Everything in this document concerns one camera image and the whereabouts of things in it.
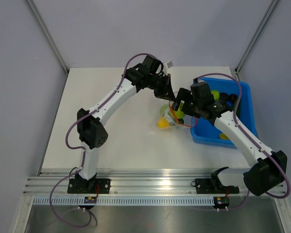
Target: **yellow ball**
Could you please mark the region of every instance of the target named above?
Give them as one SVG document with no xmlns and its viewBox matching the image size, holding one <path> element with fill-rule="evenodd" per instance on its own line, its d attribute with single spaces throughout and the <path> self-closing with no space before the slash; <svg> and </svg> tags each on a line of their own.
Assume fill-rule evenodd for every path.
<svg viewBox="0 0 291 233">
<path fill-rule="evenodd" d="M 162 116 L 157 122 L 157 127 L 160 129 L 167 129 L 170 127 L 170 123 Z"/>
</svg>

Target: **black mounting bracket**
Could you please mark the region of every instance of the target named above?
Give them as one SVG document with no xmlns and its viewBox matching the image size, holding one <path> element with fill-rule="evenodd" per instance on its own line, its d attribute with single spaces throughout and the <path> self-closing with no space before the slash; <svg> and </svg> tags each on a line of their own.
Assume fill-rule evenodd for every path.
<svg viewBox="0 0 291 233">
<path fill-rule="evenodd" d="M 195 183 L 195 185 L 192 186 L 196 188 L 197 194 L 238 194 L 238 187 L 223 186 L 218 178 L 218 174 L 227 168 L 228 167 L 223 167 L 214 171 L 210 178 L 195 179 L 191 182 L 191 185 L 193 182 Z"/>
<path fill-rule="evenodd" d="M 75 179 L 69 180 L 67 193 L 69 194 L 97 194 L 97 185 L 99 194 L 109 194 L 111 179 L 101 179 L 94 176 L 90 180 L 82 178 L 76 174 Z"/>
<path fill-rule="evenodd" d="M 239 188 L 234 186 L 217 188 L 212 185 L 211 178 L 199 178 L 192 181 L 191 185 L 196 188 L 197 194 L 238 194 Z"/>
</svg>

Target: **black clamp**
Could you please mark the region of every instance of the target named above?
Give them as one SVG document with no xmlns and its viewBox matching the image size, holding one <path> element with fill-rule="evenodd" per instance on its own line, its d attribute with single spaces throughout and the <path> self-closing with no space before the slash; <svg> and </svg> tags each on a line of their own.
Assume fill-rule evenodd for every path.
<svg viewBox="0 0 291 233">
<path fill-rule="evenodd" d="M 227 168 L 223 167 L 214 171 L 210 178 L 197 178 L 191 182 L 191 186 L 196 188 L 197 194 L 238 194 L 238 187 L 223 186 L 218 178 L 218 174 Z"/>
</svg>

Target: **metal frame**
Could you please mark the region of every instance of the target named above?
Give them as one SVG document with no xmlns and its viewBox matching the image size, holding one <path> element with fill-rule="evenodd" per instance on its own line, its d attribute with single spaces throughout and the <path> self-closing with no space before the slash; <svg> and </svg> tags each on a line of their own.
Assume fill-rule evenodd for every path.
<svg viewBox="0 0 291 233">
<path fill-rule="evenodd" d="M 249 45 L 247 46 L 241 60 L 239 61 L 237 67 L 236 67 L 236 74 L 239 75 L 240 70 L 242 69 L 244 63 L 246 62 L 247 58 L 249 57 L 253 47 L 256 45 L 259 37 L 261 36 L 262 32 L 265 29 L 265 26 L 267 25 L 269 19 L 271 18 L 274 10 L 276 9 L 276 7 L 278 6 L 278 3 L 280 2 L 280 0 L 272 0 L 271 4 L 269 5 L 269 7 L 267 8 L 262 21 L 260 22 L 258 28 L 256 29 L 253 37 L 251 38 Z"/>
<path fill-rule="evenodd" d="M 51 37 L 49 30 L 44 22 L 44 20 L 42 19 L 42 16 L 38 10 L 38 8 L 36 7 L 35 3 L 33 0 L 24 0 L 25 3 L 27 4 L 30 12 L 32 13 L 33 17 L 35 18 L 35 20 L 37 21 L 42 33 L 44 34 L 44 36 L 46 37 L 46 40 L 50 46 L 50 48 L 52 49 L 57 61 L 59 62 L 59 64 L 61 65 L 64 73 L 66 75 L 68 75 L 69 73 L 69 68 L 66 65 L 63 57 L 61 56 L 56 44 L 54 43 L 53 38 Z"/>
<path fill-rule="evenodd" d="M 34 196 L 22 197 L 20 207 L 16 216 L 15 224 L 12 229 L 13 233 L 24 233 L 32 208 Z"/>
<path fill-rule="evenodd" d="M 69 68 L 63 60 L 59 50 L 57 49 L 48 29 L 43 21 L 33 0 L 24 0 L 29 10 L 45 35 L 56 59 L 61 65 L 63 71 L 68 75 Z M 280 0 L 272 0 L 266 13 L 263 16 L 257 30 L 255 31 L 249 45 L 246 48 L 236 69 L 233 69 L 233 76 L 239 80 L 240 70 L 246 62 L 253 47 L 256 45 L 258 38 L 265 29 L 271 15 L 278 6 Z M 39 169 L 38 177 L 29 177 L 24 194 L 21 200 L 21 205 L 18 210 L 16 223 L 13 227 L 13 232 L 22 233 L 26 229 L 29 214 L 35 198 L 47 197 L 52 187 L 62 178 L 68 175 L 68 169 Z M 116 198 L 133 198 L 133 197 L 150 197 L 152 199 L 166 198 L 209 198 L 212 195 L 198 195 L 195 188 L 190 186 L 190 181 L 195 178 L 208 177 L 210 168 L 208 169 L 155 169 L 155 170 L 122 170 L 114 171 L 108 169 L 98 169 L 98 177 L 112 179 L 110 194 L 100 195 L 104 200 L 114 200 Z M 54 197 L 60 199 L 75 199 L 82 198 L 85 195 L 67 194 L 68 180 L 63 181 L 55 190 Z M 283 185 L 278 185 L 271 190 L 272 193 L 282 195 L 285 192 Z M 246 190 L 242 189 L 241 193 L 236 196 L 242 196 Z M 291 233 L 291 212 L 286 200 L 275 200 L 278 213 L 286 233 Z"/>
<path fill-rule="evenodd" d="M 98 205 L 158 205 L 158 206 L 211 206 L 213 196 L 224 195 L 199 195 L 191 186 L 195 178 L 202 173 L 171 173 L 170 171 L 155 170 L 150 173 L 100 173 L 99 178 L 111 179 L 109 194 L 100 195 Z M 49 192 L 53 186 L 66 174 L 60 176 L 45 174 L 40 177 L 29 177 L 19 209 L 18 218 L 13 232 L 22 233 L 26 229 L 30 210 L 33 204 L 48 205 Z M 55 205 L 75 205 L 82 203 L 85 196 L 67 194 L 68 179 L 64 180 L 55 190 L 53 200 Z M 272 193 L 282 195 L 285 191 L 283 185 L 278 185 L 271 190 Z M 240 194 L 231 196 L 245 196 L 246 189 L 241 189 Z M 286 200 L 275 200 L 284 231 L 291 233 L 291 212 Z"/>
</svg>

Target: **robotic arm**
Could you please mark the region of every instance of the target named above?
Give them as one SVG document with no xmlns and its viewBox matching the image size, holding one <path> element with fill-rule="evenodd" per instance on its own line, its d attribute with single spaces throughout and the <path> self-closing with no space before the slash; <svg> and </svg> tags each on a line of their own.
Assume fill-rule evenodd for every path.
<svg viewBox="0 0 291 233">
<path fill-rule="evenodd" d="M 84 109 L 78 111 L 78 119 L 92 113 L 77 125 L 81 144 L 85 148 L 85 161 L 75 178 L 78 183 L 82 184 L 84 192 L 90 192 L 95 183 L 99 147 L 108 139 L 104 125 L 127 99 L 144 88 L 154 90 L 157 98 L 173 101 L 172 108 L 175 111 L 182 102 L 184 114 L 207 119 L 214 127 L 227 135 L 242 152 L 251 167 L 250 170 L 221 168 L 211 175 L 213 186 L 217 188 L 230 185 L 247 187 L 253 194 L 260 196 L 284 181 L 283 175 L 272 161 L 273 158 L 283 172 L 286 172 L 287 157 L 282 151 L 275 153 L 259 141 L 233 115 L 230 106 L 224 100 L 214 100 L 206 82 L 196 80 L 191 85 L 191 90 L 180 88 L 177 98 L 175 98 L 170 75 L 165 74 L 163 70 L 165 71 L 166 68 L 161 61 L 147 56 L 142 64 L 129 68 L 119 85 L 96 106 L 88 111 Z"/>
</svg>

